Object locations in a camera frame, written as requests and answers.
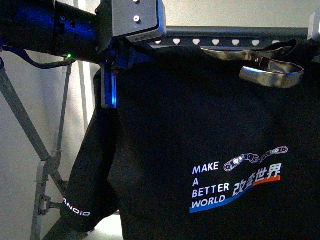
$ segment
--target blue stripe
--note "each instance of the blue stripe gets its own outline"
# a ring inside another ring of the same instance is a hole
[[[202,211],[206,211],[206,210],[210,210],[210,209],[215,209],[218,207],[222,207],[224,205],[227,205],[235,200],[237,200],[238,198],[240,198],[243,194],[245,194],[246,192],[248,192],[250,189],[252,189],[254,187],[254,185],[252,184],[251,186],[249,186],[246,190],[244,190],[243,192],[240,192],[238,195],[227,198],[226,200],[222,201],[222,202],[218,202],[218,203],[214,203],[214,204],[210,204],[210,205],[206,205],[206,206],[199,206],[199,207],[190,207],[190,213],[197,213],[197,212],[202,212]]]

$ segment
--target printed logo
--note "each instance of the printed logo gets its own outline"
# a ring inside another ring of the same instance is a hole
[[[266,158],[272,155],[285,154],[288,151],[288,147],[282,146],[266,152],[262,157],[252,153],[242,154],[227,162],[223,166],[223,169],[227,173],[231,172],[243,161],[249,161],[251,164],[257,164],[258,162],[261,164]],[[201,175],[207,172],[213,173],[219,171],[219,162],[194,166],[192,175],[197,175],[197,177],[192,184],[192,187],[195,189],[192,190],[192,203],[189,208],[190,214],[222,207],[237,200],[253,187],[280,181],[282,166],[282,163],[270,164],[268,167],[258,169],[258,171],[252,173],[248,178],[242,180],[240,180],[240,178],[233,183],[220,182],[219,184],[208,184],[206,181],[204,186],[201,186]]]
[[[262,157],[259,157],[256,154],[242,154],[241,156],[235,157],[228,161],[224,166],[224,170],[226,172],[231,172],[233,169],[238,167],[243,161],[249,161],[251,164],[257,164],[259,161],[261,164],[266,158],[272,156],[272,155],[277,155],[277,154],[286,154],[288,152],[288,147],[286,146],[281,146],[277,147],[276,149],[267,151],[265,154],[262,155]]]
[[[88,211],[80,211],[80,210],[74,208],[73,206],[71,206],[71,205],[67,202],[67,200],[66,200],[65,198],[63,199],[63,203],[64,203],[67,207],[69,207],[69,209],[70,209],[72,212],[74,212],[75,214],[78,214],[78,215],[80,215],[80,216],[88,217],[88,216],[90,216],[90,214],[91,214],[91,213],[88,212]]]

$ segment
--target white floor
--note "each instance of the white floor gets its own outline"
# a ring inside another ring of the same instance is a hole
[[[85,240],[123,240],[120,216],[103,219]]]

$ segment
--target black cable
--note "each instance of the black cable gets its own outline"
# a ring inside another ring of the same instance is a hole
[[[32,66],[38,68],[38,69],[54,69],[54,68],[59,68],[59,67],[64,67],[73,64],[76,62],[76,60],[73,59],[66,59],[64,61],[57,61],[57,62],[52,62],[52,63],[37,63],[33,61],[27,52],[23,49],[11,47],[11,46],[3,46],[2,49],[7,52],[11,52],[13,54],[18,55],[20,58],[25,60],[27,63],[31,64]]]

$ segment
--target black t-shirt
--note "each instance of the black t-shirt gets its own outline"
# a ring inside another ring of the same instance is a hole
[[[320,237],[320,69],[306,48],[290,54],[306,73],[286,89],[246,82],[243,62],[198,47],[118,76],[109,182],[124,239]]]

